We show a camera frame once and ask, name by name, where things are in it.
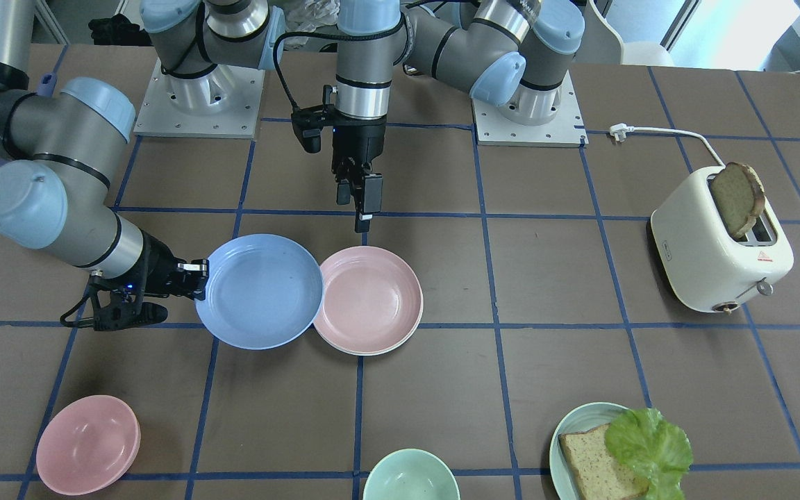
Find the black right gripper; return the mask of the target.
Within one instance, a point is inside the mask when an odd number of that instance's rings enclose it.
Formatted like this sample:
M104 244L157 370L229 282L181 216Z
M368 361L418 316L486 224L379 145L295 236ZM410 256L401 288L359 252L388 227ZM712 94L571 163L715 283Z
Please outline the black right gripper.
M209 260L178 258L160 240L146 232L142 236L142 253L129 270L130 291L140 297L186 297L203 301L210 276Z

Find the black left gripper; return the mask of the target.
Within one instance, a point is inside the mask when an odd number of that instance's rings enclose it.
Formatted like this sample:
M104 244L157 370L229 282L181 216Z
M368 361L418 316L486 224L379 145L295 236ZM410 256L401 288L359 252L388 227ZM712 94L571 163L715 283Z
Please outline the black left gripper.
M349 205L353 192L356 233L368 232L375 213L381 211L383 177L372 171L372 162L383 152L386 128L387 117L335 118L331 139L331 173L337 181L335 202Z

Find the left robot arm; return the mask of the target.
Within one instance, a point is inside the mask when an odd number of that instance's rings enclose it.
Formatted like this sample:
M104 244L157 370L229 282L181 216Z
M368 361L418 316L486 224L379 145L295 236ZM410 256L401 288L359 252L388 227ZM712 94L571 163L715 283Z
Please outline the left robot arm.
M355 230L381 211L383 152L394 67L410 65L527 126L549 120L550 99L580 51L586 20L572 1L476 1L458 24L424 2L343 1L330 119L336 201L353 203Z

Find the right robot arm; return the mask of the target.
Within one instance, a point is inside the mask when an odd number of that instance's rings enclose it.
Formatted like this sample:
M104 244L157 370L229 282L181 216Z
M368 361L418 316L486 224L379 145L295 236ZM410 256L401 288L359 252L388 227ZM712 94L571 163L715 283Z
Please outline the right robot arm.
M204 298L204 260L187 263L105 204L135 108L91 77L36 94L26 73L34 3L0 1L0 234L150 297Z

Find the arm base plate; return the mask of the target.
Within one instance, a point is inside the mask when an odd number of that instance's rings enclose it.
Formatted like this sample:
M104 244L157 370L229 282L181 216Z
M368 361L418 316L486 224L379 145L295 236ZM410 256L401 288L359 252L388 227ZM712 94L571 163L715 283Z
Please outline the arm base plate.
M153 67L134 133L162 138L255 140L266 73L219 65L208 75L181 79Z
M472 101L477 142L487 146L578 148L588 145L586 126L571 75L549 91L525 86L495 107Z

